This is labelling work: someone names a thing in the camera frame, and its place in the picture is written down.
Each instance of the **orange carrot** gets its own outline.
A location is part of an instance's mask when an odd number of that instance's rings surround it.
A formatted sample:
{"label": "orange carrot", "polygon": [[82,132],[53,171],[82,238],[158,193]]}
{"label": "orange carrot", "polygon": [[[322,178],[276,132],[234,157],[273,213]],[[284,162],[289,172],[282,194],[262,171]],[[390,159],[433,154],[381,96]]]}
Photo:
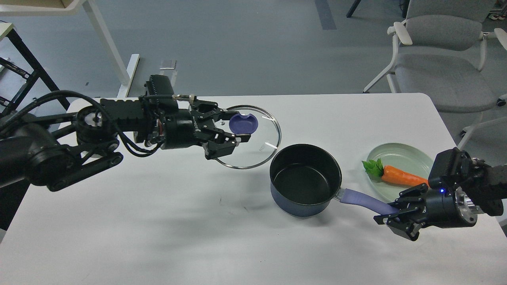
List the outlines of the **orange carrot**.
{"label": "orange carrot", "polygon": [[384,166],[384,175],[380,178],[393,184],[417,186],[421,183],[426,183],[428,185],[428,179],[407,173],[391,165]]}
{"label": "orange carrot", "polygon": [[422,183],[428,185],[427,179],[407,173],[391,165],[383,166],[380,158],[377,161],[363,161],[363,166],[365,167],[366,173],[380,177],[382,180],[389,183],[406,186],[417,186]]}

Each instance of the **purple silicone handle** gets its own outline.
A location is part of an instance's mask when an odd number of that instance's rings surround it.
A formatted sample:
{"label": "purple silicone handle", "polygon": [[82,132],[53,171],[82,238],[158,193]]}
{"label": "purple silicone handle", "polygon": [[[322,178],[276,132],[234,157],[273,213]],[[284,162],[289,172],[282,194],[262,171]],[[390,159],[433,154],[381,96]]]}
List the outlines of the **purple silicone handle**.
{"label": "purple silicone handle", "polygon": [[340,191],[343,191],[341,199],[339,199],[341,203],[363,206],[381,215],[388,215],[399,211],[399,209],[361,192],[351,189],[340,189]]}

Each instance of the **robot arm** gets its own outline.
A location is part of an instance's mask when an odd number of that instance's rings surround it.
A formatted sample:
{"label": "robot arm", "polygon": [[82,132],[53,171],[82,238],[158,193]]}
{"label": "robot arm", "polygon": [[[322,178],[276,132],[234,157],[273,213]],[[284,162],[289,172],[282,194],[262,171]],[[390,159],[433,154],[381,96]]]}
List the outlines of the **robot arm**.
{"label": "robot arm", "polygon": [[375,216],[374,220],[415,241],[421,228],[473,227],[477,214],[503,214],[507,165],[491,167],[454,148],[437,155],[428,182],[429,187],[420,184],[401,191],[400,197],[389,204],[400,211]]}
{"label": "robot arm", "polygon": [[[149,156],[158,149],[202,146],[206,159],[229,155],[239,143],[249,140],[250,134],[227,133],[214,125],[238,112],[194,96],[174,95],[165,76],[151,76],[146,87],[146,94],[138,100],[102,99],[100,103],[75,92],[55,91],[2,118],[0,187],[27,179],[34,185],[59,191],[118,165],[123,160],[123,155],[115,152],[120,140],[138,157]],[[28,113],[61,97],[82,98],[92,105],[77,113],[40,118]],[[177,100],[188,101],[189,109],[179,109]],[[49,125],[62,122],[71,124],[52,133],[47,131]],[[134,132],[134,141],[124,134],[128,131]],[[59,138],[74,132],[77,146],[58,143]],[[136,145],[139,143],[153,148],[141,148]]]}

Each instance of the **green leaf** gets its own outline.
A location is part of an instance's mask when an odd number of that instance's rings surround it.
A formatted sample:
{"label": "green leaf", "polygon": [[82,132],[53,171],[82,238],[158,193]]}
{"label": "green leaf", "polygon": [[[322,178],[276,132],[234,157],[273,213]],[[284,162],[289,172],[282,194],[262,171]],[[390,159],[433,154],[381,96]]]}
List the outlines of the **green leaf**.
{"label": "green leaf", "polygon": [[382,177],[384,175],[384,167],[380,158],[375,161],[370,159],[369,161],[362,161],[365,172],[375,177]]}

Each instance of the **saucepan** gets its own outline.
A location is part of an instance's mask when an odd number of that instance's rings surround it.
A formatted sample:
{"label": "saucepan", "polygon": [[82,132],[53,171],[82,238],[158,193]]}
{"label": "saucepan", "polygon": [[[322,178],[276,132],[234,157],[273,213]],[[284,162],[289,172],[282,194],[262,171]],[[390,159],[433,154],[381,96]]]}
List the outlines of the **saucepan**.
{"label": "saucepan", "polygon": [[307,144],[282,149],[269,170],[271,195],[285,212],[310,217],[322,212],[332,199],[366,207],[380,215],[399,210],[371,196],[341,188],[342,172],[325,150]]}

